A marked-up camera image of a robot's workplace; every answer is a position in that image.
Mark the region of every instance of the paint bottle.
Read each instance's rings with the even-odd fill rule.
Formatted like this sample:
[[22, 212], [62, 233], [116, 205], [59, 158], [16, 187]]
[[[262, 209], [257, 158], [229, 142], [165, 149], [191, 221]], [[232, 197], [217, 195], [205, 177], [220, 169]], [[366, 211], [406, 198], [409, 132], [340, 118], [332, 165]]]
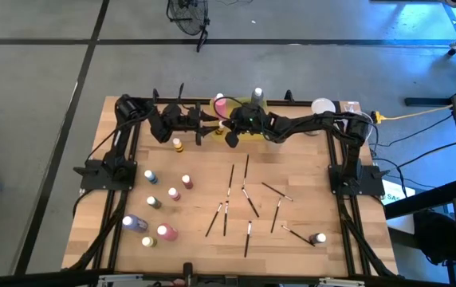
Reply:
[[141, 233], [147, 231], [148, 228], [148, 223], [146, 221], [133, 214], [126, 215], [124, 219], [122, 219], [122, 225], [128, 230]]
[[174, 241], [179, 236], [179, 232], [167, 223], [163, 223], [157, 227], [157, 234], [162, 239], [168, 241]]
[[327, 240], [325, 234], [314, 234], [309, 236], [309, 241], [313, 244], [324, 243]]
[[222, 97], [224, 97], [224, 95], [219, 93], [214, 99], [215, 116], [217, 116], [219, 119], [224, 119], [228, 117], [228, 115], [226, 114], [226, 99], [217, 100]]
[[182, 152], [183, 151], [183, 145], [180, 139], [174, 138], [173, 139], [173, 147], [175, 148], [176, 152]]
[[157, 176], [155, 176], [155, 173], [151, 171], [145, 171], [145, 177], [148, 179], [148, 181], [151, 184], [156, 184], [159, 180], [157, 179]]
[[263, 104], [263, 91], [261, 88], [256, 88], [251, 94], [251, 104], [261, 106]]
[[141, 244], [145, 247], [154, 247], [157, 244], [157, 240], [147, 236], [146, 238], [141, 239]]
[[186, 189], [193, 188], [193, 182], [192, 182], [191, 177], [189, 175], [184, 175], [182, 177], [182, 183], [186, 187]]
[[175, 188], [170, 188], [167, 193], [170, 195], [171, 199], [178, 201], [180, 199], [180, 193]]
[[215, 130], [216, 135], [222, 135], [224, 132], [225, 126], [222, 124], [222, 120], [219, 121], [219, 127], [217, 130]]
[[159, 200], [157, 200], [155, 197], [153, 196], [149, 196], [147, 198], [147, 203], [149, 206], [152, 206], [154, 207], [155, 209], [159, 209], [161, 208], [161, 206], [163, 205]]

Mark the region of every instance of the yellow cable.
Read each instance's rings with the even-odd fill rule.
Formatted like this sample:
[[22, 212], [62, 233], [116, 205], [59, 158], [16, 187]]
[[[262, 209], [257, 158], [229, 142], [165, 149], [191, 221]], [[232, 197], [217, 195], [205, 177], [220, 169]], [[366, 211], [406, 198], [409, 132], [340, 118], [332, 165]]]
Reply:
[[428, 110], [428, 111], [424, 111], [424, 112], [416, 112], [416, 113], [410, 114], [410, 115], [396, 116], [396, 117], [391, 117], [391, 118], [388, 118], [388, 117], [380, 115], [380, 120], [401, 120], [401, 119], [405, 119], [405, 118], [412, 117], [412, 116], [421, 116], [421, 115], [424, 115], [424, 114], [429, 113], [429, 112], [441, 111], [443, 109], [447, 109], [447, 108], [451, 108], [451, 107], [453, 107], [452, 104], [447, 105], [446, 107], [442, 107], [442, 108], [434, 108], [434, 109], [431, 109], [431, 110]]

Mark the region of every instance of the wooden table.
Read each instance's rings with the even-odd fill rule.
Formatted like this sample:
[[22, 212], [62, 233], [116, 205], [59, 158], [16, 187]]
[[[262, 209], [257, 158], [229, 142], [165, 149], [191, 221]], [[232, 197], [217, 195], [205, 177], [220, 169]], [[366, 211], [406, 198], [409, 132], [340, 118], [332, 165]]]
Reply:
[[[99, 127], [93, 146], [96, 146], [115, 127], [113, 107], [117, 97], [104, 102]], [[311, 114], [308, 107], [269, 107], [281, 116], [298, 117]], [[170, 142], [160, 144], [149, 131], [149, 123], [142, 124], [136, 160], [138, 172], [135, 188], [129, 193], [126, 214], [135, 214], [149, 222], [149, 231], [138, 234], [122, 230], [117, 272], [181, 273], [184, 262], [192, 262], [198, 274], [260, 275], [260, 276], [347, 276], [344, 247], [340, 233], [340, 218], [335, 197], [328, 183], [328, 145], [325, 132], [318, 136], [296, 134], [277, 145], [266, 141], [240, 142], [230, 148], [224, 141], [206, 136], [202, 146], [195, 145], [193, 132], [176, 132], [184, 145], [184, 152], [175, 152]], [[105, 144], [94, 155], [100, 159], [109, 149]], [[246, 154], [250, 163], [246, 189], [257, 207], [256, 218], [241, 191]], [[364, 163], [371, 163], [368, 146], [361, 150]], [[222, 236], [223, 213], [220, 212], [212, 231], [205, 238], [214, 212], [225, 202], [232, 163], [235, 164], [230, 195], [229, 221], [225, 237]], [[159, 184], [151, 185], [143, 176], [153, 170]], [[182, 175], [191, 176], [195, 186], [186, 190]], [[278, 195], [261, 182], [283, 191], [293, 202], [281, 201], [274, 232], [270, 233]], [[175, 202], [167, 190], [175, 187], [182, 198]], [[86, 196], [77, 208], [63, 266], [79, 259], [97, 236], [106, 200], [106, 191], [94, 191]], [[146, 204], [146, 198], [155, 196], [163, 207], [155, 210]], [[383, 208], [374, 198], [359, 196], [364, 235], [386, 267], [397, 272], [391, 240], [387, 231]], [[247, 258], [244, 258], [248, 220], [253, 229]], [[158, 239], [155, 248], [142, 246], [143, 236], [156, 238], [156, 228], [166, 222], [179, 231], [175, 242]], [[327, 235], [327, 242], [317, 247], [292, 236], [280, 225], [287, 225], [308, 237], [318, 232]], [[101, 266], [108, 261], [111, 238], [104, 246]], [[352, 238], [352, 251], [356, 271], [362, 273], [357, 244]]]

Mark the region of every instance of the concrete floor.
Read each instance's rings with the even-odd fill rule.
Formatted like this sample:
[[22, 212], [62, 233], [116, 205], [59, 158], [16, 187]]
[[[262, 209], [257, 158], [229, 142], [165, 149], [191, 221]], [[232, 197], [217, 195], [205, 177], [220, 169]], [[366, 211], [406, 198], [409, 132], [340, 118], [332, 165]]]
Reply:
[[[0, 37], [89, 38], [99, 8], [100, 1], [94, 0], [60, 4], [0, 0]], [[164, 17], [165, 8], [164, 2], [151, 0], [112, 1], [100, 38], [189, 38]], [[254, 0], [225, 6], [212, 1], [210, 18], [212, 38], [456, 38], [438, 3]], [[0, 182], [4, 185], [0, 275], [10, 273], [85, 50], [83, 45], [0, 46]], [[29, 272], [60, 269], [80, 182], [72, 167], [81, 165], [91, 149], [106, 96], [150, 96], [153, 88], [162, 96], [177, 96], [182, 82], [183, 97], [212, 97], [218, 92], [246, 96], [258, 85], [273, 99], [281, 99], [291, 89], [296, 99], [358, 100], [365, 111], [378, 109], [395, 116], [423, 110], [404, 107], [406, 96], [447, 97], [456, 92], [456, 56], [447, 58], [446, 51], [439, 47], [207, 45], [196, 53], [192, 45], [97, 46]], [[386, 122], [379, 126], [380, 143], [447, 115], [426, 115], [420, 125], [416, 119]], [[454, 123], [449, 120], [378, 153], [401, 163], [455, 139]], [[456, 179], [454, 167], [456, 147], [451, 147], [405, 167], [403, 173], [438, 186]], [[394, 247], [402, 275], [447, 282], [445, 268], [425, 263], [420, 251]]]

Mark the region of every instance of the fan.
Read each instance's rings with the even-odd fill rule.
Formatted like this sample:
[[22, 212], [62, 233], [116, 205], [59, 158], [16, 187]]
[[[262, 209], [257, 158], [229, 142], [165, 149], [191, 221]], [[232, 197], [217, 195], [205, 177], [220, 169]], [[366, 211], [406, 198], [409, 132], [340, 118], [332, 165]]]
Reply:
[[168, 0], [166, 16], [170, 22], [186, 34], [194, 36], [202, 33], [196, 45], [196, 52], [205, 44], [208, 32], [206, 26], [210, 24], [208, 18], [209, 8], [207, 0]]

